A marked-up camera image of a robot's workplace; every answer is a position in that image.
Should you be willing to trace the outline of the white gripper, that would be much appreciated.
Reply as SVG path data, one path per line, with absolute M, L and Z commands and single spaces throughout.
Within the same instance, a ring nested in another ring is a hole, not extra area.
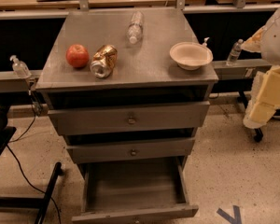
M 280 108 L 280 65 L 273 65 L 266 73 L 257 72 L 254 77 L 251 99 L 253 118 L 265 125 Z

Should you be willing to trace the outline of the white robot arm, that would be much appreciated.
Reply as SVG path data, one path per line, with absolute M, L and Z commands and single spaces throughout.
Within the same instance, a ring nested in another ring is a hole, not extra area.
M 243 120 L 250 129 L 265 125 L 280 108 L 280 8 L 242 45 L 242 49 L 258 52 L 272 67 L 254 77 L 251 99 Z

